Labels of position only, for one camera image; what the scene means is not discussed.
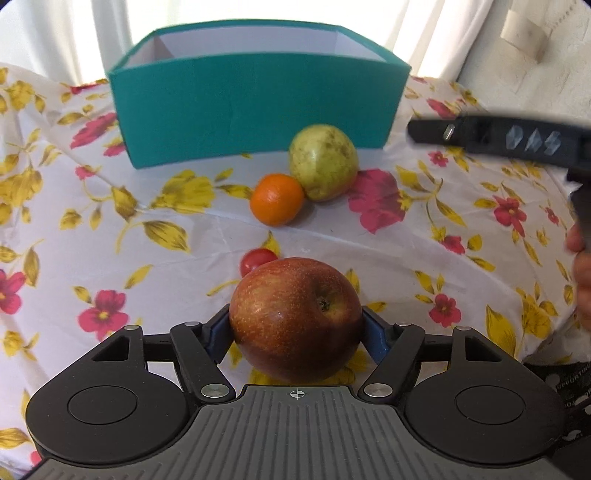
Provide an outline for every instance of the yellow flower print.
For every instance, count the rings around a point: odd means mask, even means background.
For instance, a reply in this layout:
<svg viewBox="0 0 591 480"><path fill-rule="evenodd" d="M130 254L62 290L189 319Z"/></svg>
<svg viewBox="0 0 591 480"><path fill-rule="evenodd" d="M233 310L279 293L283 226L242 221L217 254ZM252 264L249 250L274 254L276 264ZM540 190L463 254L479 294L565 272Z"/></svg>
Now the yellow flower print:
<svg viewBox="0 0 591 480"><path fill-rule="evenodd" d="M183 214L203 213L215 198L212 182L207 177L197 177L191 170L178 173L164 184L150 208L172 208Z"/></svg>

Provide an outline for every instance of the cherry tomato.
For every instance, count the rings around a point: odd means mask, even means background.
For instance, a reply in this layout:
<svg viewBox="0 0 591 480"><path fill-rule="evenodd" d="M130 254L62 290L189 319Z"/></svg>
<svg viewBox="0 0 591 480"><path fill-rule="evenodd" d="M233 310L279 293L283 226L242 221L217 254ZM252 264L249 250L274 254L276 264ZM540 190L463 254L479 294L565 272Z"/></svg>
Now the cherry tomato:
<svg viewBox="0 0 591 480"><path fill-rule="evenodd" d="M256 267L260 267L262 264L272 262L273 260L277 260L277 255L271 250L267 250L266 248L250 250L240 261L240 275L246 277Z"/></svg>

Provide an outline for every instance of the wall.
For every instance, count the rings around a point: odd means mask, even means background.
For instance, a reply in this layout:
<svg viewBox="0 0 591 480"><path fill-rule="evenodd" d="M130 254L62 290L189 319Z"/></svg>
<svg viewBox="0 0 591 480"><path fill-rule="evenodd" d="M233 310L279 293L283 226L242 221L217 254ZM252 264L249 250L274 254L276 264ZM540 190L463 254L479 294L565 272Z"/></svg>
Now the wall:
<svg viewBox="0 0 591 480"><path fill-rule="evenodd" d="M544 22L555 28L536 63L500 38L512 3L495 0L458 81L489 109L591 124L591 9L582 0L550 1Z"/></svg>

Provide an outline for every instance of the gray ribbed plate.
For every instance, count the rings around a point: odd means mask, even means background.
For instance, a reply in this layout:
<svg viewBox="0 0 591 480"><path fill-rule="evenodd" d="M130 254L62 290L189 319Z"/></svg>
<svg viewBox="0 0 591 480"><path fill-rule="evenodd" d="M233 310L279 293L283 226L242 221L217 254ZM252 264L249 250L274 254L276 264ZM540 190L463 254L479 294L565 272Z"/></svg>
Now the gray ribbed plate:
<svg viewBox="0 0 591 480"><path fill-rule="evenodd" d="M246 388L201 409L167 450L116 468L49 460L31 480L567 480L545 459L508 469L454 463L407 432L396 411L346 387Z"/></svg>

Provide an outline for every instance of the round circular pad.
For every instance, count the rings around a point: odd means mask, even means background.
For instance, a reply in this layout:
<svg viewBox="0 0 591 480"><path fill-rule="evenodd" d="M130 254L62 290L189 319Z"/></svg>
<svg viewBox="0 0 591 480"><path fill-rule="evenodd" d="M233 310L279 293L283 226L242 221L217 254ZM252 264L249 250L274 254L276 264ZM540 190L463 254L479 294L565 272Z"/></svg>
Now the round circular pad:
<svg viewBox="0 0 591 480"><path fill-rule="evenodd" d="M490 404L503 408L483 408ZM467 388L456 397L457 409L467 418L485 425L503 425L516 420L523 413L523 399L502 387L480 385Z"/></svg>
<svg viewBox="0 0 591 480"><path fill-rule="evenodd" d="M68 410L84 423L107 425L129 417L137 405L138 398L126 388L100 385L74 395Z"/></svg>

